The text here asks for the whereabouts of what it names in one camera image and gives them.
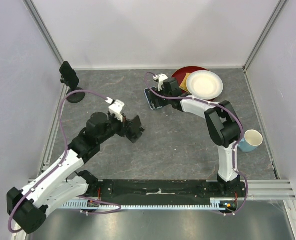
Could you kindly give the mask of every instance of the blue mug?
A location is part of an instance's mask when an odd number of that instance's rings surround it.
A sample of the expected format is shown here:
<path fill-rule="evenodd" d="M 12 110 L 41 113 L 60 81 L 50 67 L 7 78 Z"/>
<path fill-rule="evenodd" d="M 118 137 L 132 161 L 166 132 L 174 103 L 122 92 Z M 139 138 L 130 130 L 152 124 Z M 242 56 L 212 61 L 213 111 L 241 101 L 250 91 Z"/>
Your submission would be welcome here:
<path fill-rule="evenodd" d="M 239 142 L 238 148 L 242 152 L 248 153 L 260 146 L 262 141 L 262 135 L 258 131 L 255 131 L 253 129 L 247 130 L 244 133 L 244 138 L 242 138 Z"/>

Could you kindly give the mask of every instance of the white panel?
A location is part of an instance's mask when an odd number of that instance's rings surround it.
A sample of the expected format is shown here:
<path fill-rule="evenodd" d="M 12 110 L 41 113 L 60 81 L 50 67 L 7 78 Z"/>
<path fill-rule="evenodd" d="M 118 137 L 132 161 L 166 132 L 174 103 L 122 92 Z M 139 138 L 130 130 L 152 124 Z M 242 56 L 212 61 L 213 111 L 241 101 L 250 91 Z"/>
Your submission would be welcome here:
<path fill-rule="evenodd" d="M 296 195 L 296 0 L 281 12 L 248 76 L 278 173 Z"/>
<path fill-rule="evenodd" d="M 21 0 L 0 0 L 0 240 L 6 193 L 36 177 L 62 89 L 59 64 Z"/>
<path fill-rule="evenodd" d="M 34 0 L 75 68 L 242 66 L 277 0 Z"/>

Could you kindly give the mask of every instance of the black stand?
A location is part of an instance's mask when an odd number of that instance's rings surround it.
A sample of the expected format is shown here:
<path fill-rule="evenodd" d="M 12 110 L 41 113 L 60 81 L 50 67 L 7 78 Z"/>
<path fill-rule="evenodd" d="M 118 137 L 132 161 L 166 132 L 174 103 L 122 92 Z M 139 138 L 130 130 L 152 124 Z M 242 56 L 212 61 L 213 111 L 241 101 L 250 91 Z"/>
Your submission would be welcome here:
<path fill-rule="evenodd" d="M 82 90 L 82 88 L 77 87 L 79 84 L 79 78 L 77 77 L 75 70 L 72 69 L 67 61 L 63 62 L 59 69 L 59 72 L 61 73 L 60 82 L 62 84 L 66 84 L 70 88 L 67 94 L 75 90 Z M 67 97 L 67 101 L 71 104 L 76 104 L 78 102 L 81 102 L 84 99 L 84 96 L 84 92 L 77 92 Z"/>

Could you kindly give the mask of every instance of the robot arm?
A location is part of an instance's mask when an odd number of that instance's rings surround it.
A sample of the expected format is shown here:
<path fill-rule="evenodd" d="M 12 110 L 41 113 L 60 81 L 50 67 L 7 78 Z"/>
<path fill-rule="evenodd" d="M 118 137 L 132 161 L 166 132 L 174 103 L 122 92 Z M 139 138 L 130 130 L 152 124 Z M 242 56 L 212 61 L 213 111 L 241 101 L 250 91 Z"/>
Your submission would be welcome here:
<path fill-rule="evenodd" d="M 158 89 L 154 91 L 165 97 L 187 97 L 188 94 L 182 94 L 175 78 L 165 79 L 164 74 L 154 77 L 158 82 Z M 171 105 L 174 109 L 181 112 L 191 113 L 206 120 L 211 140 L 217 145 L 219 156 L 219 171 L 217 174 L 218 182 L 222 184 L 222 190 L 232 188 L 240 181 L 240 176 L 233 169 L 232 146 L 235 144 L 240 135 L 240 130 L 236 122 L 224 111 L 217 106 L 195 101 L 192 99 L 162 99 L 154 95 L 148 88 L 145 94 L 152 110 Z M 216 103 L 232 112 L 235 112 L 228 101 Z"/>
<path fill-rule="evenodd" d="M 86 127 L 68 145 L 69 151 L 64 162 L 61 161 L 64 155 L 62 154 L 37 179 L 21 190 L 14 187 L 7 193 L 7 212 L 10 215 L 23 196 L 29 191 L 32 192 L 13 216 L 26 233 L 36 231 L 63 203 L 96 188 L 98 179 L 86 170 L 79 172 L 78 176 L 68 183 L 62 184 L 62 182 L 96 155 L 100 151 L 100 144 L 115 134 L 127 137 L 132 143 L 141 137 L 144 129 L 141 127 L 139 116 L 129 120 L 122 114 L 123 102 L 111 99 L 108 101 L 111 104 L 108 115 L 96 112 L 91 116 Z M 38 187 L 33 188 L 43 178 L 45 179 Z"/>

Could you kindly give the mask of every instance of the round black base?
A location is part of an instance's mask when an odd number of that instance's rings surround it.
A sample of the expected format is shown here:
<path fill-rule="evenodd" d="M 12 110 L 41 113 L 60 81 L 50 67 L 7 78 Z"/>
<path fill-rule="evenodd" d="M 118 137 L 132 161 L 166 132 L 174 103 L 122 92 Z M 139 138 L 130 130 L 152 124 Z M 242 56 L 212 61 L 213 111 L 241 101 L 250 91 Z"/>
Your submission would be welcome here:
<path fill-rule="evenodd" d="M 71 104 L 77 104 L 78 102 L 81 102 L 84 99 L 85 93 L 84 92 L 77 92 L 69 97 L 67 97 L 67 101 Z"/>

